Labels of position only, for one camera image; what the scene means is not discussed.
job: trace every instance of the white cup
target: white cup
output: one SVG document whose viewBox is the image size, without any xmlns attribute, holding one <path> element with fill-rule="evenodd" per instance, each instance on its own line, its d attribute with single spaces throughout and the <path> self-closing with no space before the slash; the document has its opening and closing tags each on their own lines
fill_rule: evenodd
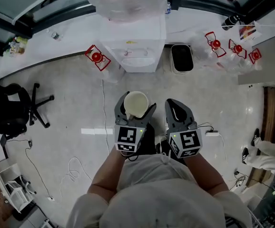
<svg viewBox="0 0 275 228">
<path fill-rule="evenodd" d="M 124 99 L 127 119 L 129 119 L 131 115 L 137 118 L 143 117 L 148 107 L 148 98 L 140 91 L 132 91 Z"/>
</svg>

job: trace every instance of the shoe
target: shoe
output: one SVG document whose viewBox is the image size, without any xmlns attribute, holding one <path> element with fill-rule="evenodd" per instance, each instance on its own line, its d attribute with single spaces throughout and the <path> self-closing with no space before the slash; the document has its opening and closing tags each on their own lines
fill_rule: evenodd
<svg viewBox="0 0 275 228">
<path fill-rule="evenodd" d="M 158 154 L 168 154 L 169 150 L 171 150 L 171 148 L 167 142 L 166 136 L 161 136 L 158 144 L 156 144 L 156 152 Z"/>
<path fill-rule="evenodd" d="M 245 160 L 247 156 L 248 156 L 248 149 L 244 148 L 244 150 L 242 151 L 242 163 L 245 165 L 246 165 Z"/>
<path fill-rule="evenodd" d="M 161 142 L 163 142 L 164 140 L 167 140 L 167 137 L 164 134 L 155 136 L 155 146 L 161 144 Z"/>
<path fill-rule="evenodd" d="M 259 128 L 255 129 L 253 139 L 251 141 L 251 145 L 255 147 L 255 140 L 260 137 L 260 131 Z"/>
</svg>

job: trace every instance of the black office chair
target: black office chair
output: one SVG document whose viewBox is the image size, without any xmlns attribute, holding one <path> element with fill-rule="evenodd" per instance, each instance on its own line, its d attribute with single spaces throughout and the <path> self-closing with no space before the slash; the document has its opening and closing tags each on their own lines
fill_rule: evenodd
<svg viewBox="0 0 275 228">
<path fill-rule="evenodd" d="M 34 121 L 38 119 L 45 128 L 50 127 L 49 123 L 44 123 L 37 108 L 54 100 L 54 96 L 51 95 L 47 100 L 36 104 L 36 88 L 39 88 L 39 86 L 37 83 L 34 84 L 32 100 L 28 92 L 18 84 L 10 84 L 6 87 L 0 86 L 0 134 L 2 134 L 0 143 L 3 147 L 7 140 L 27 131 L 26 124 L 28 121 L 29 125 L 32 126 Z M 9 101 L 8 95 L 17 93 L 20 101 Z"/>
</svg>

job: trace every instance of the chair base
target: chair base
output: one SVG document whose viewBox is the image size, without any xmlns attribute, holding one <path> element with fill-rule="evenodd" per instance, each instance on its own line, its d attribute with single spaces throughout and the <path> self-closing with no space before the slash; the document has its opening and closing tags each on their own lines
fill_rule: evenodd
<svg viewBox="0 0 275 228">
<path fill-rule="evenodd" d="M 39 120 L 40 123 L 45 127 L 48 128 L 50 127 L 50 123 L 44 123 L 44 121 L 42 120 L 39 112 L 37 111 L 37 108 L 46 104 L 49 101 L 53 101 L 55 98 L 53 95 L 51 95 L 48 99 L 36 104 L 36 89 L 40 87 L 40 84 L 35 83 L 34 87 L 33 87 L 33 94 L 32 94 L 32 104 L 31 104 L 31 108 L 30 108 L 30 115 L 29 115 L 29 125 L 32 126 L 34 125 L 34 121 L 35 120 Z"/>
</svg>

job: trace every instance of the bottle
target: bottle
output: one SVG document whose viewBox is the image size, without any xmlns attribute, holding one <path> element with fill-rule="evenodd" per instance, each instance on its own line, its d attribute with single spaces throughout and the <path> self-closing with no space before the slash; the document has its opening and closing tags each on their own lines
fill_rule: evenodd
<svg viewBox="0 0 275 228">
<path fill-rule="evenodd" d="M 229 16 L 223 23 L 222 28 L 224 30 L 229 30 L 232 28 L 238 21 L 240 21 L 240 18 L 238 15 Z"/>
<path fill-rule="evenodd" d="M 170 2 L 167 2 L 167 10 L 165 14 L 170 14 L 170 12 L 171 12 L 171 5 L 170 5 Z"/>
</svg>

